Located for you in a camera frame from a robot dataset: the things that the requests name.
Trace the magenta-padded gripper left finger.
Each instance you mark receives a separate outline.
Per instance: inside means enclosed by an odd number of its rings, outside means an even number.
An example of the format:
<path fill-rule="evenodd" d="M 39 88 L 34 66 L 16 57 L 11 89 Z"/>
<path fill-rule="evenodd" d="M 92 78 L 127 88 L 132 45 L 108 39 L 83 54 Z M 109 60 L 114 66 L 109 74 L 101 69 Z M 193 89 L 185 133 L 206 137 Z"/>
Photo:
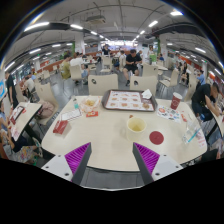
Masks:
<path fill-rule="evenodd" d="M 86 143 L 65 155 L 54 156 L 42 169 L 79 185 L 91 153 L 91 143 Z"/>

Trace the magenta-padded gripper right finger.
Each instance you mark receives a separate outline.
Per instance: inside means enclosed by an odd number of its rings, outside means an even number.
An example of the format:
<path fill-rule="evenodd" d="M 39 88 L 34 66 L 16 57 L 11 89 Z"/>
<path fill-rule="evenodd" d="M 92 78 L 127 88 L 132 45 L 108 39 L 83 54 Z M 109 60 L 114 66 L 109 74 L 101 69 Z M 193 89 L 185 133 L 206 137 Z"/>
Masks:
<path fill-rule="evenodd" d="M 158 154 L 138 143 L 133 143 L 133 154 L 145 185 L 182 169 L 170 156 Z"/>

